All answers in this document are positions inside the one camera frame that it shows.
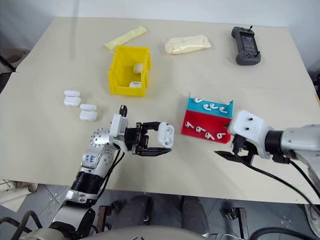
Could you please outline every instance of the metal bracket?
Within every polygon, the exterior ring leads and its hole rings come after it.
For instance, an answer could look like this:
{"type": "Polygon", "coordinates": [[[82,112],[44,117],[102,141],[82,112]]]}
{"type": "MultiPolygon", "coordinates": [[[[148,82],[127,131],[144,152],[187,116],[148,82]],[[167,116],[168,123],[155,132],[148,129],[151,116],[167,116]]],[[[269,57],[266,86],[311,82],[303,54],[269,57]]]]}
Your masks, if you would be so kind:
{"type": "Polygon", "coordinates": [[[99,206],[98,209],[98,221],[96,224],[97,233],[102,233],[105,231],[106,219],[107,216],[111,216],[112,211],[115,210],[119,212],[121,209],[121,204],[119,201],[114,201],[111,205],[99,206]]]}
{"type": "Polygon", "coordinates": [[[214,152],[220,155],[221,157],[225,158],[226,160],[229,160],[232,162],[238,162],[238,163],[242,162],[247,165],[251,165],[254,159],[254,156],[258,155],[256,146],[246,141],[246,139],[243,136],[240,136],[238,134],[234,135],[232,144],[233,144],[233,149],[232,149],[233,153],[238,154],[243,149],[248,151],[247,155],[236,157],[234,154],[227,151],[214,151],[214,152]]]}
{"type": "Polygon", "coordinates": [[[247,212],[245,208],[233,207],[226,212],[226,217],[229,220],[238,219],[240,228],[240,237],[242,239],[249,239],[248,224],[247,224],[247,212]]]}
{"type": "Polygon", "coordinates": [[[140,156],[154,157],[166,154],[171,151],[171,148],[165,147],[148,147],[149,136],[148,130],[158,131],[160,122],[137,122],[135,127],[126,128],[124,134],[124,142],[132,154],[140,156]]]}

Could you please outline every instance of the black cable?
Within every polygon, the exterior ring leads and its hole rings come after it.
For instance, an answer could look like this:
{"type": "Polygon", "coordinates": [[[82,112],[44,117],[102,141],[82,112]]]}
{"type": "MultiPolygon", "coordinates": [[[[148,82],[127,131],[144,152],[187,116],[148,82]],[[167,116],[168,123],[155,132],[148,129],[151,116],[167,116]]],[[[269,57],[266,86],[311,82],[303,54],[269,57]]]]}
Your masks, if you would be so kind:
{"type": "Polygon", "coordinates": [[[124,156],[125,156],[125,153],[122,153],[121,157],[120,157],[119,160],[114,164],[113,168],[115,168],[115,167],[118,165],[118,163],[120,163],[120,161],[124,158],[124,156]]]}
{"type": "Polygon", "coordinates": [[[305,174],[305,172],[294,161],[290,160],[289,163],[291,163],[295,167],[295,169],[298,170],[298,172],[304,177],[304,179],[308,182],[308,184],[312,187],[312,189],[320,199],[320,192],[318,191],[314,183],[310,180],[310,178],[305,174]]]}
{"type": "Polygon", "coordinates": [[[18,228],[16,229],[13,237],[11,238],[11,240],[19,240],[22,232],[24,231],[26,225],[27,225],[27,222],[29,220],[29,217],[32,217],[36,226],[41,229],[42,228],[42,225],[39,221],[39,218],[37,217],[36,213],[34,211],[27,211],[24,215],[23,215],[23,218],[21,220],[21,223],[20,225],[18,226],[18,228]]]}
{"type": "Polygon", "coordinates": [[[3,56],[0,54],[0,63],[5,65],[7,68],[9,68],[12,72],[16,71],[16,68],[12,66],[3,56]]]}
{"type": "MultiPolygon", "coordinates": [[[[8,216],[0,218],[0,225],[3,224],[3,223],[8,223],[8,224],[11,224],[11,225],[13,225],[15,227],[19,227],[19,225],[20,225],[20,222],[18,222],[17,220],[14,220],[13,218],[8,217],[8,216]]],[[[23,229],[23,231],[26,232],[27,234],[32,232],[32,230],[27,228],[27,227],[25,227],[23,229]]]]}
{"type": "Polygon", "coordinates": [[[296,238],[303,239],[303,240],[316,240],[316,238],[304,235],[300,232],[293,231],[293,230],[286,229],[286,228],[281,228],[281,227],[266,227],[266,228],[258,229],[257,231],[255,231],[254,233],[251,234],[249,240],[257,240],[262,235],[273,234],[273,233],[274,234],[286,234],[286,235],[294,236],[296,238]]]}
{"type": "Polygon", "coordinates": [[[114,167],[115,167],[115,164],[116,164],[116,162],[117,162],[117,160],[118,160],[119,154],[120,154],[120,150],[117,152],[117,154],[116,154],[116,156],[115,156],[115,158],[114,158],[114,160],[113,160],[113,163],[112,163],[109,171],[106,173],[106,175],[105,175],[105,177],[104,177],[104,185],[103,185],[103,187],[102,187],[102,189],[101,189],[101,191],[100,191],[100,193],[99,193],[99,195],[98,195],[97,200],[102,196],[102,194],[103,194],[104,191],[106,190],[106,186],[107,186],[108,180],[109,180],[110,175],[111,175],[111,173],[112,173],[112,171],[113,171],[113,169],[114,169],[114,167]]]}
{"type": "Polygon", "coordinates": [[[98,229],[95,225],[91,225],[91,228],[93,228],[93,230],[95,231],[96,234],[98,233],[98,229]]]}
{"type": "Polygon", "coordinates": [[[258,172],[258,173],[261,173],[263,175],[266,175],[274,180],[277,180],[279,181],[280,183],[286,185],[287,187],[291,188],[292,190],[296,191],[298,194],[300,194],[312,207],[313,209],[316,211],[317,214],[320,215],[320,211],[319,209],[309,200],[309,198],[307,198],[306,195],[304,195],[299,189],[297,189],[295,186],[291,185],[290,183],[286,182],[285,180],[282,180],[281,178],[269,173],[269,172],[266,172],[266,171],[263,171],[259,168],[256,168],[255,166],[252,166],[252,165],[249,165],[248,163],[244,162],[243,159],[235,152],[234,153],[234,156],[239,160],[240,163],[244,164],[245,166],[247,166],[248,168],[258,172]]]}

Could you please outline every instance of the white table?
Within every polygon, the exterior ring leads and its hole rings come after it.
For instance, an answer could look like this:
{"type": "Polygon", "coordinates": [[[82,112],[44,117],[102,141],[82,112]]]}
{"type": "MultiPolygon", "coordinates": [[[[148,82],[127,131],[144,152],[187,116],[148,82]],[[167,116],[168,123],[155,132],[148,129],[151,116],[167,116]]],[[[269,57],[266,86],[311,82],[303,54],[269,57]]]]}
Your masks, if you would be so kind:
{"type": "MultiPolygon", "coordinates": [[[[71,185],[91,133],[109,127],[120,105],[127,105],[131,126],[149,121],[174,125],[174,146],[172,152],[158,157],[127,154],[113,171],[109,189],[304,203],[281,183],[214,153],[230,151],[231,143],[180,134],[189,92],[213,102],[234,100],[235,112],[252,112],[279,130],[319,123],[314,88],[289,30],[255,26],[262,60],[255,66],[239,66],[233,27],[165,20],[55,18],[0,95],[0,178],[71,185]],[[126,45],[150,47],[147,96],[111,95],[107,74],[114,52],[104,43],[139,25],[149,32],[126,45]],[[181,55],[165,53],[168,38],[198,34],[206,35],[212,48],[181,55]],[[97,105],[97,121],[83,122],[79,108],[63,105],[66,89],[79,90],[83,103],[97,105]]],[[[149,145],[156,145],[155,133],[150,134],[149,145]]],[[[320,203],[293,167],[258,156],[254,165],[320,203]]]]}

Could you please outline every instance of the plastic bag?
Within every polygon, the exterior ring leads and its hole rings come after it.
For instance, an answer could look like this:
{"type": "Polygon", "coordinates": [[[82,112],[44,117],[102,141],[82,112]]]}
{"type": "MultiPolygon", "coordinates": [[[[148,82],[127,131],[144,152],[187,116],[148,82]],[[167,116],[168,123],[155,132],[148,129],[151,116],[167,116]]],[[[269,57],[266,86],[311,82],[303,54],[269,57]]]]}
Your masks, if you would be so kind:
{"type": "Polygon", "coordinates": [[[205,35],[196,35],[170,38],[164,47],[168,54],[185,54],[211,48],[211,45],[205,35]]]}

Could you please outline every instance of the white wall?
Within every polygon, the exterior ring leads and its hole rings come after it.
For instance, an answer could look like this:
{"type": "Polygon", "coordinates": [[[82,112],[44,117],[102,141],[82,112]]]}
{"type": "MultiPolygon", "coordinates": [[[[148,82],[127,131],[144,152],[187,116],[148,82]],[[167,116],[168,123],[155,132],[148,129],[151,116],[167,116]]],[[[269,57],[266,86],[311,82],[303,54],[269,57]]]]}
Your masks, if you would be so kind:
{"type": "Polygon", "coordinates": [[[320,68],[319,10],[320,0],[0,0],[0,47],[31,49],[54,16],[290,27],[306,68],[315,71],[320,68]]]}

